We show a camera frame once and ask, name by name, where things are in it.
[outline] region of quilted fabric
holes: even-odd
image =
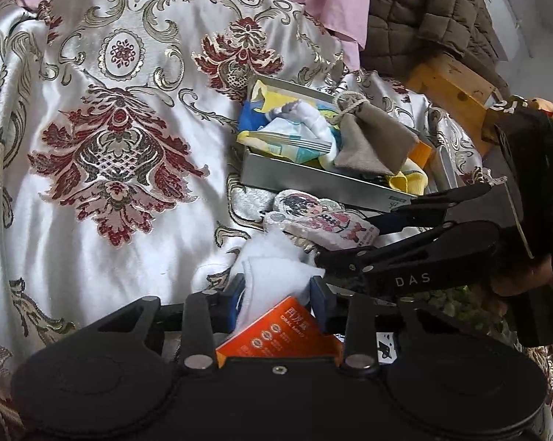
[[[370,0],[361,64],[402,78],[425,57],[448,50],[508,94],[495,73],[492,32],[484,0]]]

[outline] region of bedspread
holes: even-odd
[[[1,441],[21,433],[8,376],[32,353],[147,294],[225,285],[274,198],[239,182],[252,75],[363,91],[429,129],[425,96],[348,73],[340,48],[288,0],[0,0]],[[482,180],[435,114],[457,172]]]

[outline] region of open box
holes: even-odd
[[[293,95],[305,100],[315,99],[333,105],[331,95],[264,76],[252,78],[248,85],[248,98],[251,97],[252,89],[257,80],[260,80],[271,89],[278,89],[283,94]],[[389,212],[394,207],[408,204],[414,197],[411,194],[372,182],[302,166],[286,160],[262,156],[252,152],[248,147],[244,151],[240,181],[246,186],[273,191],[300,190],[315,197],[330,198],[342,204],[364,207],[379,212]]]

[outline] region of orange package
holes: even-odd
[[[316,320],[295,297],[287,297],[242,333],[217,349],[223,366],[230,356],[261,358],[307,358],[342,356],[343,344],[334,335],[324,335]]]

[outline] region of storage box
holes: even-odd
[[[265,76],[257,76],[250,81],[248,98],[251,97],[257,80],[284,94],[294,94],[299,99],[315,99],[333,104],[333,97],[329,94]],[[408,204],[414,197],[364,180],[255,154],[248,147],[244,150],[240,182],[246,186],[273,191],[300,190],[319,198],[331,198],[342,204],[379,212],[389,212],[394,207]]]
[[[434,105],[448,111],[472,138],[481,155],[491,148],[481,138],[483,121],[486,108],[500,101],[501,95],[477,73],[449,54],[441,54],[417,66],[405,86],[425,94]]]

